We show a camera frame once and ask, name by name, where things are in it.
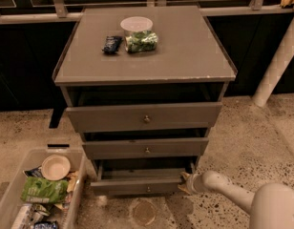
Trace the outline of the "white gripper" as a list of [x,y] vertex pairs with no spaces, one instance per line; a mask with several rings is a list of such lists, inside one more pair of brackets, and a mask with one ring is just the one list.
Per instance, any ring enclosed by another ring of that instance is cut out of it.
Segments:
[[186,193],[187,195],[195,195],[203,192],[203,182],[202,176],[198,174],[188,174],[186,172],[181,172],[180,175],[186,181],[186,184],[179,184],[178,188]]

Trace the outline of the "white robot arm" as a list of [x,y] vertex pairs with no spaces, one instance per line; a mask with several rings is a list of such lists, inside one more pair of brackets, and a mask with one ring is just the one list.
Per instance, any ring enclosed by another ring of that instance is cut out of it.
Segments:
[[178,188],[188,195],[202,192],[225,196],[250,216],[249,229],[294,229],[294,190],[281,183],[267,183],[255,193],[235,185],[215,171],[202,175],[181,172]]

